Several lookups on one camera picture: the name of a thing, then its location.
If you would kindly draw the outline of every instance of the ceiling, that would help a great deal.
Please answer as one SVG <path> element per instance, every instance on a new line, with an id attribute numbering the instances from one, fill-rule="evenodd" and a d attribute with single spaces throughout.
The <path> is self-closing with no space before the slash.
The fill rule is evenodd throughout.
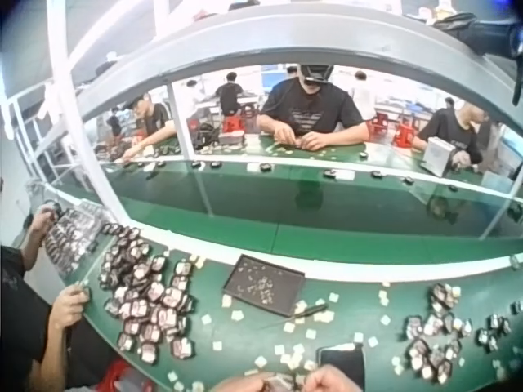
<path id="1" fill-rule="evenodd" d="M 80 38 L 117 0 L 67 0 L 69 53 Z M 403 12 L 418 13 L 419 7 L 434 7 L 437 0 L 402 0 Z M 501 19 L 488 0 L 454 0 L 460 11 L 473 11 L 486 19 Z M 145 45 L 154 36 L 153 1 L 145 0 L 110 29 L 73 69 L 75 83 L 95 77 L 105 54 L 127 54 Z M 7 96 L 51 77 L 47 42 L 47 12 L 44 0 L 23 0 L 2 27 L 2 70 Z M 42 99 L 43 89 L 20 102 L 22 109 Z"/>

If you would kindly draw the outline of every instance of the red chair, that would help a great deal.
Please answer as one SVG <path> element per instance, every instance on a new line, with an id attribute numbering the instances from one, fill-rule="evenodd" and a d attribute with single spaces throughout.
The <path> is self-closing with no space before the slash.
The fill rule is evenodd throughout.
<path id="1" fill-rule="evenodd" d="M 412 147 L 412 140 L 414 139 L 415 129 L 405 124 L 400 124 L 394 135 L 392 143 L 402 149 L 409 149 Z"/>
<path id="2" fill-rule="evenodd" d="M 389 116 L 384 113 L 376 113 L 371 125 L 373 133 L 386 134 L 389 129 Z"/>

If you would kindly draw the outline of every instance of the black t-shirt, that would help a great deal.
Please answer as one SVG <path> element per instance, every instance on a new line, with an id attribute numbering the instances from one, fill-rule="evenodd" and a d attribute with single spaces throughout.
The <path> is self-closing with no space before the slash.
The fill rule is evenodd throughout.
<path id="1" fill-rule="evenodd" d="M 219 86 L 216 90 L 216 96 L 220 98 L 221 112 L 224 116 L 232 116 L 239 110 L 238 94 L 244 92 L 244 89 L 238 83 L 226 83 Z"/>
<path id="2" fill-rule="evenodd" d="M 473 127 L 464 129 L 459 125 L 453 109 L 440 109 L 435 112 L 431 121 L 418 134 L 418 137 L 424 141 L 433 136 L 449 142 L 457 149 L 467 151 L 473 164 L 480 163 L 483 160 L 477 146 L 476 131 Z"/>
<path id="3" fill-rule="evenodd" d="M 330 133 L 338 123 L 347 129 L 363 122 L 346 91 L 328 83 L 317 93 L 307 94 L 298 78 L 274 86 L 261 113 L 287 123 L 297 136 L 310 131 Z"/>
<path id="4" fill-rule="evenodd" d="M 162 104 L 154 104 L 153 115 L 144 118 L 145 129 L 147 136 L 152 135 L 157 130 L 165 127 L 165 123 L 169 120 L 167 109 Z"/>

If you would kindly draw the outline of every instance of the hand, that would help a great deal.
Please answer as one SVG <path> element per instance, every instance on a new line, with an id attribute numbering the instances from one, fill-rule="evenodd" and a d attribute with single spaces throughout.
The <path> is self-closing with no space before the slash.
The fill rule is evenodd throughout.
<path id="1" fill-rule="evenodd" d="M 327 145 L 328 136 L 323 133 L 309 132 L 302 137 L 302 148 L 309 151 L 318 151 Z"/>
<path id="2" fill-rule="evenodd" d="M 326 365 L 306 377 L 303 392 L 361 392 L 361 389 L 334 366 Z"/>
<path id="3" fill-rule="evenodd" d="M 74 284 L 66 287 L 52 304 L 49 326 L 63 331 L 76 324 L 82 318 L 83 306 L 88 301 L 89 296 L 82 286 Z"/>
<path id="4" fill-rule="evenodd" d="M 124 162 L 129 162 L 131 159 L 135 157 L 135 155 L 139 154 L 143 148 L 140 144 L 133 145 L 130 149 L 126 150 L 125 153 L 122 155 L 122 160 Z"/>
<path id="5" fill-rule="evenodd" d="M 282 145 L 296 145 L 293 129 L 281 121 L 278 121 L 275 126 L 275 140 Z"/>
<path id="6" fill-rule="evenodd" d="M 272 373 L 259 373 L 246 377 L 233 377 L 216 385 L 212 388 L 212 392 L 262 392 L 264 381 L 271 376 Z"/>

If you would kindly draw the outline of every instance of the black t-shirt with logo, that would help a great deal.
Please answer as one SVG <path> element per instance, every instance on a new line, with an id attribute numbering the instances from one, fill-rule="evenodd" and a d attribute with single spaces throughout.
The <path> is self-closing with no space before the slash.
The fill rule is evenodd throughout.
<path id="1" fill-rule="evenodd" d="M 274 86 L 261 113 L 287 123 L 297 136 L 310 131 L 330 133 L 338 123 L 347 129 L 363 122 L 346 91 L 327 83 L 315 94 L 307 94 L 298 78 Z"/>
<path id="2" fill-rule="evenodd" d="M 457 149 L 467 151 L 473 164 L 480 163 L 483 160 L 477 146 L 476 131 L 473 127 L 464 129 L 459 125 L 453 109 L 440 109 L 435 112 L 431 121 L 418 134 L 418 137 L 424 141 L 433 136 L 449 142 Z"/>

